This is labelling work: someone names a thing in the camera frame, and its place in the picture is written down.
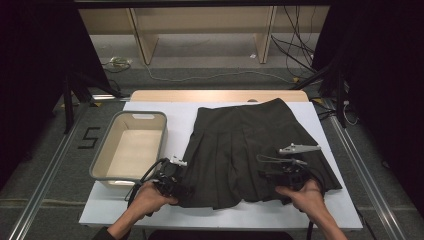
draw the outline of plastic bin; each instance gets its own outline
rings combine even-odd
[[[117,113],[91,164],[90,175],[108,185],[138,182],[160,158],[166,122],[162,112]]]

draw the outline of black sleeve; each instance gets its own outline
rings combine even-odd
[[[107,227],[102,227],[100,229],[96,236],[93,237],[92,240],[116,240],[110,233],[107,231]]]

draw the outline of white table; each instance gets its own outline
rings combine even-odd
[[[192,132],[198,107],[222,107],[248,104],[246,102],[128,102],[124,110],[161,111],[168,119],[168,138],[164,157],[182,158]],[[340,175],[313,105],[309,102],[287,102],[294,115],[322,147],[322,151],[339,179],[343,189],[326,193],[326,205],[343,230],[362,229],[349,192]],[[80,224],[89,226],[111,225],[125,211],[124,201],[129,188],[111,188],[95,182]],[[224,210],[210,208],[181,208],[163,206],[152,217],[145,217],[136,226],[161,229],[197,230],[293,230],[308,226],[308,218],[292,204],[283,206],[280,201],[246,203]]]

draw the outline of skirt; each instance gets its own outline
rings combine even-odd
[[[317,145],[281,99],[257,105],[199,108],[183,157],[187,167],[181,180],[194,192],[180,198],[178,205],[222,209],[241,200],[287,202],[287,197],[275,192],[275,184],[259,174],[260,169],[272,166],[258,162],[257,155],[278,157],[278,149],[292,143]],[[322,178],[325,191],[341,189],[321,151],[302,154],[302,161]]]

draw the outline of person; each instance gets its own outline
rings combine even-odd
[[[305,186],[299,191],[294,191],[284,186],[277,186],[275,191],[290,197],[293,206],[304,212],[318,226],[325,239],[347,239],[325,206],[324,198],[315,180],[307,181]],[[122,239],[128,234],[131,227],[147,214],[158,211],[165,204],[177,203],[178,200],[176,198],[162,196],[153,183],[146,182],[140,188],[134,202],[121,217],[109,228],[102,228],[93,240]]]

